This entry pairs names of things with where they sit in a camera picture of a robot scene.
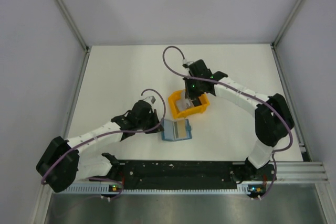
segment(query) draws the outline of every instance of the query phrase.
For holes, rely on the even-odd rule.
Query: white table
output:
[[[116,115],[132,109],[146,88],[158,90],[167,98],[184,88],[181,77],[166,69],[162,51],[166,46],[94,46],[91,50],[79,93],[69,137],[93,130]],[[181,45],[188,60],[203,59],[212,70],[222,71],[252,90],[284,94],[269,45]],[[182,58],[174,49],[167,51],[167,62],[184,72]],[[156,96],[158,116],[163,106]],[[136,134],[111,144],[104,152],[118,159],[170,159],[191,161],[244,161],[257,139],[255,122],[247,112],[232,103],[208,95],[210,106],[203,114],[189,117],[191,140],[166,142],[161,134]],[[167,103],[166,118],[172,119]],[[278,161],[302,161],[293,130],[291,149],[277,153]],[[285,147],[288,137],[279,141]]]

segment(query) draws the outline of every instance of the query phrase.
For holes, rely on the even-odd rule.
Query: purple cable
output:
[[[97,136],[97,138],[100,138],[100,137],[103,137],[103,136],[107,136],[107,135],[111,135],[111,134],[115,134],[115,133],[146,133],[146,132],[150,132],[150,131],[153,131],[155,130],[157,127],[159,127],[160,125],[162,125],[163,123],[163,120],[164,120],[164,117],[166,116],[166,104],[162,98],[162,96],[160,95],[160,93],[158,93],[156,90],[154,89],[145,89],[144,91],[142,91],[141,95],[144,94],[144,92],[146,91],[153,91],[155,92],[161,99],[162,103],[163,103],[163,116],[161,118],[161,121],[154,127],[148,129],[148,130],[144,130],[144,131],[111,131],[111,132],[106,132],[106,133],[103,133],[103,134],[100,134]],[[68,153],[76,150],[77,148],[85,145],[85,144],[88,144],[90,142],[92,142],[95,138],[90,138],[89,140],[86,140],[84,141],[83,143],[80,143],[76,146],[74,146],[73,148],[69,149],[68,151],[66,151],[62,156],[60,156],[52,165],[51,167],[48,169],[48,171],[46,171],[46,173],[43,175],[42,179],[41,179],[41,184],[42,185],[45,185],[47,184],[46,182],[46,178],[48,177],[48,175],[50,174],[50,172],[63,160],[63,158],[65,158],[66,155],[68,155]]]
[[[97,181],[107,181],[107,182],[113,182],[115,184],[118,184],[121,186],[121,190],[119,191],[119,193],[117,195],[115,195],[114,197],[112,197],[111,199],[112,200],[115,200],[116,198],[120,197],[121,193],[123,192],[124,190],[124,186],[118,182],[118,181],[115,181],[115,180],[112,180],[112,179],[108,179],[108,178],[95,178],[95,177],[91,177],[89,179],[92,179],[92,180],[97,180]],[[59,218],[62,218],[64,217],[68,212],[70,212],[71,210],[73,210],[74,208],[76,208],[77,206],[79,206],[80,204],[82,204],[84,201],[87,201],[88,199],[93,199],[93,198],[101,198],[101,196],[98,196],[98,195],[91,195],[89,197],[86,197],[82,200],[79,200],[78,202],[76,202],[75,204],[73,204],[71,207],[68,208],[68,210],[66,210],[65,212],[61,213],[60,215],[56,213],[56,210],[55,210],[55,205],[53,205],[53,214],[54,216],[59,219]]]
[[[171,67],[168,66],[166,60],[165,60],[165,53],[168,49],[170,48],[174,48],[174,49],[177,49],[181,55],[182,55],[182,58],[185,59],[184,57],[184,54],[182,53],[181,49],[176,47],[176,46],[168,46],[166,47],[164,50],[163,50],[163,53],[162,53],[162,59],[163,59],[163,63],[164,65],[170,70],[170,72],[178,75],[178,76],[181,76],[183,78],[189,78],[189,79],[194,79],[194,80],[197,80],[197,81],[207,81],[207,82],[211,82],[211,83],[214,83],[214,84],[220,84],[228,89],[231,89],[235,92],[239,92],[241,93],[242,95],[246,96],[246,97],[249,97],[259,103],[262,103],[263,105],[265,105],[267,108],[269,108],[273,113],[274,115],[277,116],[277,118],[281,121],[281,123],[284,125],[284,127],[286,128],[287,132],[288,132],[288,135],[289,135],[289,144],[282,148],[282,149],[278,149],[278,150],[273,150],[272,152],[272,159],[273,159],[273,162],[274,162],[274,174],[273,174],[273,178],[272,178],[272,181],[271,181],[271,184],[269,185],[268,189],[266,190],[266,192],[264,193],[263,196],[261,196],[260,199],[263,199],[269,192],[269,190],[272,188],[273,184],[274,184],[274,181],[275,181],[275,178],[276,178],[276,174],[277,174],[277,165],[276,165],[276,161],[275,161],[275,158],[274,158],[274,153],[276,152],[283,152],[283,151],[286,151],[288,150],[289,148],[291,148],[292,144],[293,144],[293,135],[292,135],[292,132],[290,131],[290,128],[288,126],[288,124],[286,123],[286,121],[282,118],[282,116],[271,106],[269,105],[267,102],[257,98],[257,97],[254,97],[253,95],[250,95],[248,93],[245,93],[245,92],[241,92],[240,90],[228,85],[228,84],[225,84],[225,83],[222,83],[220,81],[215,81],[215,80],[211,80],[211,79],[205,79],[205,78],[199,78],[199,77],[194,77],[194,76],[186,76],[184,74],[181,74],[181,73],[178,73],[176,72],[175,70],[173,70]]]

